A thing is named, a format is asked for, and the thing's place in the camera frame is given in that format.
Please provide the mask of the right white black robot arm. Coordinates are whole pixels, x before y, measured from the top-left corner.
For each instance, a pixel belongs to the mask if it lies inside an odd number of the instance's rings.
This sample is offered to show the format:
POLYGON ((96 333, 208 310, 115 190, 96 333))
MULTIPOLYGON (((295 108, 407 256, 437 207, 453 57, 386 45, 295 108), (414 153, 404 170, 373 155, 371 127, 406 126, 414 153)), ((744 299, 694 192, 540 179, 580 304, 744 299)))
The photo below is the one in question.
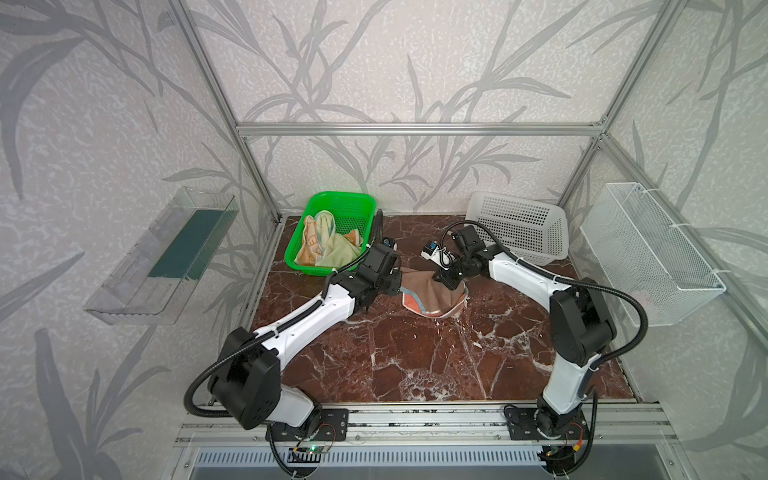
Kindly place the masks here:
POLYGON ((555 429, 581 410, 589 377, 616 336, 605 296, 622 293, 591 279, 574 280, 549 272, 512 253, 496 237, 489 243, 474 221, 457 222, 452 234, 458 255, 436 241, 421 256, 438 265, 435 280, 451 290, 471 277, 485 276, 534 300, 549 313, 555 361, 537 401, 540 427, 555 429))

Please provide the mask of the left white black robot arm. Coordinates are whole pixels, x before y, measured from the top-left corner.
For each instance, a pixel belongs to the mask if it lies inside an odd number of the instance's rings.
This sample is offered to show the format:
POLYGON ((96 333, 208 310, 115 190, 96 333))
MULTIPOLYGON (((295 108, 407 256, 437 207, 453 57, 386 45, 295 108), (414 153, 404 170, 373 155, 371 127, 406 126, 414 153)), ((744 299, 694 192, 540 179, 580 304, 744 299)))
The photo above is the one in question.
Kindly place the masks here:
POLYGON ((380 295, 400 291, 398 252, 385 243, 368 248, 347 269, 333 271, 323 289, 281 319, 250 332, 242 327, 226 338, 213 365, 188 388, 191 415, 231 417, 245 430, 277 424, 313 435, 321 426, 320 403, 282 383, 282 373, 305 347, 332 327, 367 309, 380 295))

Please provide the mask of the pink brown bear towel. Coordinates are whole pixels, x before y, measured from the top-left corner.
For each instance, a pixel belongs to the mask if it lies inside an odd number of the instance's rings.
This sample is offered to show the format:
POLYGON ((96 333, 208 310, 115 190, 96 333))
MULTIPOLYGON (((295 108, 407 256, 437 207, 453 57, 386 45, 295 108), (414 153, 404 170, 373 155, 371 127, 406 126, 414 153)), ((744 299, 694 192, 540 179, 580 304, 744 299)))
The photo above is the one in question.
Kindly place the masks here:
POLYGON ((425 318, 458 318, 466 307, 469 289, 461 282, 451 290, 433 276, 431 271, 406 269, 400 286, 402 306, 425 318))

